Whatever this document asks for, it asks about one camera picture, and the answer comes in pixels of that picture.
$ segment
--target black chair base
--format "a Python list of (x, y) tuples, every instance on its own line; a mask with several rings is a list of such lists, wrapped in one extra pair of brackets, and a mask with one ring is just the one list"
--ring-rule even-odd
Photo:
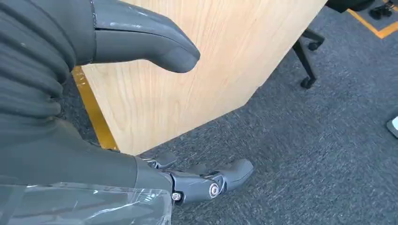
[[(308, 49), (311, 51), (317, 50), (319, 48), (319, 46), (321, 46), (323, 44), (323, 42), (325, 41), (325, 38), (323, 36), (315, 33), (314, 31), (312, 31), (310, 29), (306, 29), (301, 36), (303, 36), (305, 38), (309, 38), (314, 41), (308, 45)], [(296, 53), (301, 64), (303, 64), (303, 67), (308, 74), (308, 77), (305, 78), (301, 82), (300, 85), (305, 89), (310, 89), (312, 87), (312, 85), (315, 83), (317, 76), (315, 75), (315, 73), (313, 71), (311, 62), (308, 60), (308, 54), (303, 47), (303, 44), (301, 42), (301, 37), (296, 41), (296, 43), (294, 43), (293, 50)]]
[(392, 16), (393, 8), (394, 8), (394, 3), (392, 3), (392, 1), (388, 1), (382, 6), (369, 10), (369, 15), (375, 20), (380, 20), (382, 17)]

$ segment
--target gray robotic finger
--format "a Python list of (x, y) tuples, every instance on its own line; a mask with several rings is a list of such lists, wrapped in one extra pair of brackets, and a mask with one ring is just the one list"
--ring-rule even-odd
[(145, 59), (185, 73), (200, 59), (199, 50), (169, 18), (117, 0), (94, 0), (94, 63)]

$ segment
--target robotic hand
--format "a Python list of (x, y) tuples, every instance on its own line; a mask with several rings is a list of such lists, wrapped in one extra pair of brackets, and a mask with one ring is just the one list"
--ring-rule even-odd
[[(0, 224), (21, 224), (29, 215), (40, 223), (47, 222), (47, 217), (65, 219), (70, 216), (68, 206), (79, 216), (88, 209), (95, 211), (86, 218), (90, 224), (97, 224), (92, 220), (101, 215), (111, 224), (124, 224), (122, 210), (132, 206), (115, 207), (114, 197), (107, 194), (85, 198), (89, 203), (79, 207), (82, 197), (71, 192), (63, 193), (59, 210), (46, 211), (54, 208), (50, 203), (57, 197), (40, 195), (38, 202), (23, 197), (35, 193), (30, 190), (36, 186), (61, 183), (164, 190), (170, 201), (183, 204), (211, 200), (242, 185), (253, 171), (247, 160), (210, 173), (200, 165), (188, 172), (172, 171), (168, 167), (175, 160), (170, 155), (142, 160), (106, 151), (83, 141), (72, 125), (55, 117), (61, 109), (53, 98), (61, 96), (61, 84), (76, 65), (145, 59), (185, 73), (199, 58), (195, 45), (170, 19), (117, 0), (62, 0), (56, 4), (54, 0), (1, 0), (0, 203), (6, 204), (0, 204)], [(4, 183), (23, 188), (2, 191)], [(31, 207), (16, 214), (23, 199)], [(152, 200), (148, 196), (145, 205), (134, 212), (140, 218), (158, 211), (162, 214), (159, 204), (146, 208)], [(106, 205), (110, 209), (97, 209)]]

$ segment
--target chair wheel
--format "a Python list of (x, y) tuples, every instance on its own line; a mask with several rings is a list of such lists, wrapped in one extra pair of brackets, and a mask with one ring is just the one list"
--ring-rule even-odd
[(317, 50), (319, 48), (319, 46), (321, 46), (321, 44), (319, 44), (317, 42), (311, 42), (308, 45), (308, 49), (311, 50), (311, 51), (315, 51), (315, 50)]
[(312, 85), (315, 83), (315, 79), (310, 79), (309, 77), (306, 77), (302, 82), (301, 82), (301, 84), (300, 84), (300, 86), (302, 87), (302, 88), (305, 88), (305, 89), (310, 89), (311, 87), (312, 87)]
[(374, 9), (369, 11), (369, 16), (372, 17), (374, 20), (380, 20), (382, 18), (382, 14), (380, 13), (380, 11)]

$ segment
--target light wood surface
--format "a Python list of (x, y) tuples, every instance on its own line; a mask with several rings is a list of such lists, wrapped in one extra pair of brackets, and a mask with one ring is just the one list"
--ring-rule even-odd
[(119, 149), (136, 155), (243, 106), (326, 0), (126, 2), (168, 16), (201, 52), (186, 74), (145, 60), (83, 67)]

